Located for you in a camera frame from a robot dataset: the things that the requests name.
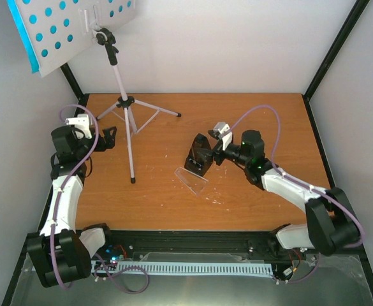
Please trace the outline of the clear plastic metronome cover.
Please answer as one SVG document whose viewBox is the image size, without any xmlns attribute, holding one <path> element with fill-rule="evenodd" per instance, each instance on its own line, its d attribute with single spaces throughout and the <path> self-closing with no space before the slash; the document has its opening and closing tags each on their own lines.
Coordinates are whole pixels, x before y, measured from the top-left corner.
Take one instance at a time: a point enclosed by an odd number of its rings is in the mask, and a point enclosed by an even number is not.
<svg viewBox="0 0 373 306">
<path fill-rule="evenodd" d="M 177 178 L 196 196 L 198 196 L 208 184 L 208 180 L 183 168 L 175 170 Z"/>
</svg>

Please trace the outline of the black metronome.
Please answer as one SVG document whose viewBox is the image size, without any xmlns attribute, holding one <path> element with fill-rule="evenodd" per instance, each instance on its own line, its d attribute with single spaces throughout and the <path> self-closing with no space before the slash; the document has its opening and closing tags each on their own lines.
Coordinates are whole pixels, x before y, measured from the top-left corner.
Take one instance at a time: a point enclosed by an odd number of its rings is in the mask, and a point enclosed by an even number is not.
<svg viewBox="0 0 373 306">
<path fill-rule="evenodd" d="M 203 177 L 212 166 L 212 148 L 207 137 L 198 133 L 186 157 L 184 168 Z"/>
</svg>

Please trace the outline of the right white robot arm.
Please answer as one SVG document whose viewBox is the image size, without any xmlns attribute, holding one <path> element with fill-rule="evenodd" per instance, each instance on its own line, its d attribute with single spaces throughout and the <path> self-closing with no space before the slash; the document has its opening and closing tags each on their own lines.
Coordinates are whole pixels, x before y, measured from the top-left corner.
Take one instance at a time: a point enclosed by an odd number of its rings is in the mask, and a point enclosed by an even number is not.
<svg viewBox="0 0 373 306">
<path fill-rule="evenodd" d="M 275 238 L 283 249 L 314 249 L 330 256 L 344 247 L 361 245 L 362 227 L 342 189 L 312 186 L 286 173 L 266 158 L 259 131 L 243 132 L 239 145 L 234 144 L 230 131 L 214 128 L 208 133 L 217 140 L 212 150 L 217 164 L 225 159 L 234 162 L 250 184 L 280 196 L 305 213 L 305 224 L 276 230 Z"/>
</svg>

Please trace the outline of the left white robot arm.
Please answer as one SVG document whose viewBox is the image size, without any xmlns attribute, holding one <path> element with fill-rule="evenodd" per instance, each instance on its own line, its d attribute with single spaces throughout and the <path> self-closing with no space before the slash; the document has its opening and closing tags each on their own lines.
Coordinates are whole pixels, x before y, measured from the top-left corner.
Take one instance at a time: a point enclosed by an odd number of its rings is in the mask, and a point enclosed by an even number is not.
<svg viewBox="0 0 373 306">
<path fill-rule="evenodd" d="M 105 223 L 88 226 L 81 233 L 77 233 L 75 225 L 85 178 L 92 173 L 92 165 L 86 165 L 85 161 L 93 151 L 114 148 L 116 133 L 116 127 L 106 128 L 98 135 L 93 127 L 72 125 L 51 132 L 55 147 L 50 174 L 52 199 L 42 229 L 27 241 L 27 252 L 45 288 L 87 278 L 95 253 L 105 257 L 115 249 Z"/>
</svg>

